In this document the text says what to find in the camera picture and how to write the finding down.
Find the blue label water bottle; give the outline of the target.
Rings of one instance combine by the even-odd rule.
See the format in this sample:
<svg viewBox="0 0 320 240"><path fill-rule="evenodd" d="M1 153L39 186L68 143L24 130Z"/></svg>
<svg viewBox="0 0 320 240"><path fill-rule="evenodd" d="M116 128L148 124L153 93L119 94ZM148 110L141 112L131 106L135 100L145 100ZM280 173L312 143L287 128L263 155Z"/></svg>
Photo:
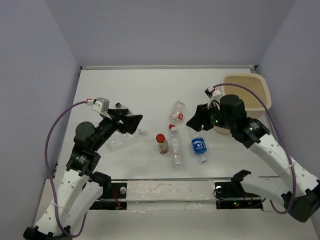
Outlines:
<svg viewBox="0 0 320 240"><path fill-rule="evenodd" d="M202 136L200 136L195 130L192 128L187 129L188 135L190 137L190 142L192 146L192 150L194 154L199 159L201 164L205 164L207 160L207 146L205 140Z"/></svg>

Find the clear white cap bottle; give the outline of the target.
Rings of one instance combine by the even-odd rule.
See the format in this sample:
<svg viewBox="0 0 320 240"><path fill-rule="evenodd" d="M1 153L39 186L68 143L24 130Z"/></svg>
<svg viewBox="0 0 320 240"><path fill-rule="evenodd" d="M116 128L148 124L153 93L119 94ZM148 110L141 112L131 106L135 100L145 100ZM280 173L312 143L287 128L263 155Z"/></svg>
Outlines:
<svg viewBox="0 0 320 240"><path fill-rule="evenodd" d="M182 137L178 128L172 123L168 126L170 131L170 152L171 152L171 166L174 169L182 170L184 168Z"/></svg>

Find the red cap pink bottle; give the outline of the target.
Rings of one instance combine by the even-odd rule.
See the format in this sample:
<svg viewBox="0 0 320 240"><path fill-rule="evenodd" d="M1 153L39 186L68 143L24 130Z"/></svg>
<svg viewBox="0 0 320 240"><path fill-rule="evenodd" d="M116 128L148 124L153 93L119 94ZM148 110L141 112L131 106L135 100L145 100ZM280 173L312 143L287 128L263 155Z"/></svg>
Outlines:
<svg viewBox="0 0 320 240"><path fill-rule="evenodd" d="M162 155L167 154L169 151L169 144L168 144L166 137L162 133L159 133L156 135L155 139L158 143L159 153Z"/></svg>

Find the clear bottle near left arm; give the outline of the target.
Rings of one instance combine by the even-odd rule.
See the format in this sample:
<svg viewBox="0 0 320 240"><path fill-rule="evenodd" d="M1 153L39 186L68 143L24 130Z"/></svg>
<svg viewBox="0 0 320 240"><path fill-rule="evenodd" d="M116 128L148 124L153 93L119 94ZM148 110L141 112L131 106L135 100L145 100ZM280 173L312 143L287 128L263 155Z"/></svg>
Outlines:
<svg viewBox="0 0 320 240"><path fill-rule="evenodd" d="M106 141L105 146L110 153L114 153L133 146L146 134L147 132L142 128L137 129L133 134L117 133Z"/></svg>

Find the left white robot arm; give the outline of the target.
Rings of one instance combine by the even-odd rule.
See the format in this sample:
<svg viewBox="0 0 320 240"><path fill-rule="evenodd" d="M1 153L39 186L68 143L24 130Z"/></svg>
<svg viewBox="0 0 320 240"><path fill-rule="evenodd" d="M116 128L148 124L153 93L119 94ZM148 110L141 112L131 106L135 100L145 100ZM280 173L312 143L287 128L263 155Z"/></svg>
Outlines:
<svg viewBox="0 0 320 240"><path fill-rule="evenodd" d="M74 146L58 188L42 217L23 233L26 240L71 240L79 236L86 213L99 198L111 191L111 177L95 171L101 158L98 150L115 133L133 134L143 116L125 115L123 109L101 113L102 121L94 126L81 122L75 129Z"/></svg>

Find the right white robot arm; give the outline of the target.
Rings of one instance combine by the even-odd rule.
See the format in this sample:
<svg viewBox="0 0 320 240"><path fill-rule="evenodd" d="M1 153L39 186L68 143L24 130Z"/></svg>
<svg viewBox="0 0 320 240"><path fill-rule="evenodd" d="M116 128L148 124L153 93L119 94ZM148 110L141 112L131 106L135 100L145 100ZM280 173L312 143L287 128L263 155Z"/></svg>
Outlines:
<svg viewBox="0 0 320 240"><path fill-rule="evenodd" d="M196 107L186 123L193 130L227 129L231 136L260 157L282 180L273 183L253 177L248 170L236 173L230 183L235 196L253 193L284 207L284 213L305 223L320 207L320 179L295 161L259 120L247 116L245 104L237 95L223 96Z"/></svg>

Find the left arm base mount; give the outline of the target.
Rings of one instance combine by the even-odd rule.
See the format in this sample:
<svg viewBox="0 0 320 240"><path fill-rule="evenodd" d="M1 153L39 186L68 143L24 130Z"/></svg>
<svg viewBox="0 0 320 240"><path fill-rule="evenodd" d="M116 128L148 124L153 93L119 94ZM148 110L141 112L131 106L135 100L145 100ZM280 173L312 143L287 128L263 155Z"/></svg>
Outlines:
<svg viewBox="0 0 320 240"><path fill-rule="evenodd" d="M89 208L90 210L126 210L128 184L124 181L112 181L110 190L104 190Z"/></svg>

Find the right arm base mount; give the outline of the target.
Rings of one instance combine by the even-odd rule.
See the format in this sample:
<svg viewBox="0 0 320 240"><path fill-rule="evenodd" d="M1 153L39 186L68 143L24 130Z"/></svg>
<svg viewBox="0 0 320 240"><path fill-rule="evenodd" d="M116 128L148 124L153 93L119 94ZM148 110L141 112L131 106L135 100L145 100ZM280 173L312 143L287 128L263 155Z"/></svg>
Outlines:
<svg viewBox="0 0 320 240"><path fill-rule="evenodd" d="M259 209L263 210L262 198L253 193L237 193L230 181L214 183L213 195L217 210Z"/></svg>

